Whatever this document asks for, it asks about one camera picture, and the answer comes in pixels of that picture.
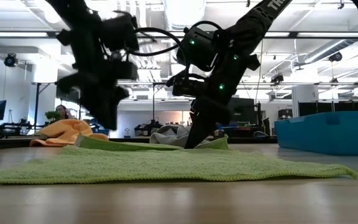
table surface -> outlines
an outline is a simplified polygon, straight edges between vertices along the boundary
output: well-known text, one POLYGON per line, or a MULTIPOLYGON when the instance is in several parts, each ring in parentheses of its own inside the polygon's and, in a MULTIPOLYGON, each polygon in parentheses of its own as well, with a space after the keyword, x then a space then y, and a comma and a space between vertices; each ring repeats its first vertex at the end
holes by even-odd
MULTIPOLYGON (((279 149, 275 144, 232 147, 291 161, 343 164, 358 171, 358 157, 279 149)), ((51 158, 60 151, 0 149, 0 168, 51 158)), ((358 223, 358 180, 0 186, 0 223, 358 223)))

gray cloth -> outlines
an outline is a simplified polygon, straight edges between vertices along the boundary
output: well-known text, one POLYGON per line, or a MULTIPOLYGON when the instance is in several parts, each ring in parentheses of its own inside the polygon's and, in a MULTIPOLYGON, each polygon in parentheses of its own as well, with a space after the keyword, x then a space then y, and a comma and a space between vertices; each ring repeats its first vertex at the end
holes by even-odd
MULTIPOLYGON (((151 135, 150 143, 185 147, 189 132, 190 127, 186 128, 183 125, 166 125, 151 135)), ((199 145, 208 142, 209 141, 204 140, 199 145)))

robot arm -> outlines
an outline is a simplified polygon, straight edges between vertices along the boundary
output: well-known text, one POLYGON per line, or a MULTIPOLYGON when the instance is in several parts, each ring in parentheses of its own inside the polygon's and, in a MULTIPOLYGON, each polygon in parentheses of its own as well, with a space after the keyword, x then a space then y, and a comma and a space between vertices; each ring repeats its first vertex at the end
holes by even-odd
POLYGON ((62 30, 57 39, 70 45, 78 72, 57 81, 57 87, 68 93, 81 90, 80 104, 107 129, 117 129, 117 105, 128 97, 127 90, 117 86, 118 79, 137 78, 137 67, 128 60, 108 54, 124 48, 139 49, 135 36, 136 20, 128 13, 102 21, 84 0, 47 0, 70 30, 62 30))
MULTIPOLYGON (((227 104, 232 95, 236 93, 245 70, 247 68, 256 70, 260 66, 257 56, 251 55, 251 53, 264 38, 274 20, 290 3, 291 0, 264 0, 240 18, 234 26, 217 31, 218 37, 215 35, 215 39, 211 40, 209 46, 219 46, 219 48, 215 47, 215 50, 210 50, 212 53, 216 52, 215 56, 218 59, 214 62, 215 66, 210 76, 203 84, 198 84, 202 86, 204 92, 189 94, 195 96, 196 99, 192 102, 193 125, 186 148, 194 148, 208 137, 216 130, 217 122, 230 123, 231 115, 227 104)), ((189 30, 183 41, 195 40, 197 42, 200 32, 202 30, 197 30, 197 32, 189 30)), ((191 52, 192 45, 188 46, 188 52, 191 52)), ((200 64, 197 61, 191 61, 191 63, 200 64)), ((173 85, 175 91, 176 88, 186 88, 188 86, 186 83, 192 82, 182 78, 174 83, 180 83, 180 85, 173 85)))

green towel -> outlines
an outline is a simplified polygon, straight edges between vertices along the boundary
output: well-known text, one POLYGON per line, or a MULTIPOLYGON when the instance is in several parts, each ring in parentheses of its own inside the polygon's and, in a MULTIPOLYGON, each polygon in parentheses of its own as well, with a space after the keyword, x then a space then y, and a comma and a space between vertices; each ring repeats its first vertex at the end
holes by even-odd
POLYGON ((291 162, 231 149, 223 138, 209 148, 104 142, 84 137, 51 159, 0 170, 0 184, 91 184, 114 180, 259 180, 279 176, 337 177, 357 173, 341 165, 291 162))

blue plastic bin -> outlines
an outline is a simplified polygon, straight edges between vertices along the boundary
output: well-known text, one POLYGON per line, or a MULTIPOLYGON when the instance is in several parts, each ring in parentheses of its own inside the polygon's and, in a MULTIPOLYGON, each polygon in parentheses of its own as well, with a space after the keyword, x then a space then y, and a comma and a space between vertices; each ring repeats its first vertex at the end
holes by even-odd
POLYGON ((313 114, 274 125, 280 147, 358 156, 358 111, 313 114))

